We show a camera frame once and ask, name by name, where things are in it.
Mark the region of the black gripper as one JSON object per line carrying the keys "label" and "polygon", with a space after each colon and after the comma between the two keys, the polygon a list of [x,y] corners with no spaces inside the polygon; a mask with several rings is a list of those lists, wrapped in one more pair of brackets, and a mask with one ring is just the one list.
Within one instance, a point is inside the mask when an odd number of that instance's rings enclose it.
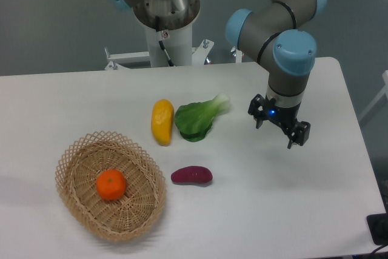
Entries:
{"label": "black gripper", "polygon": [[265,99],[257,94],[250,102],[248,114],[253,116],[256,129],[259,129],[267,119],[280,127],[287,134],[288,149],[293,145],[303,146],[309,139],[310,123],[297,121],[297,114],[303,93],[293,96],[285,96],[267,89]]}

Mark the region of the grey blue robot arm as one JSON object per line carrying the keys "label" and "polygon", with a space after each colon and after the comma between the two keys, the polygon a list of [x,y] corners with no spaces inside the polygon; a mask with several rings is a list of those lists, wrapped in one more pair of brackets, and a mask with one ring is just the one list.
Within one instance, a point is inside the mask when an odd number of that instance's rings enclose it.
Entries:
{"label": "grey blue robot arm", "polygon": [[[110,0],[120,9],[132,9],[144,26],[152,67],[190,66],[192,24],[199,0]],[[316,42],[300,27],[324,10],[327,0],[270,0],[260,13],[237,10],[227,21],[226,39],[269,73],[265,95],[256,95],[248,113],[256,125],[269,121],[302,146],[310,124],[297,113],[315,63]]]}

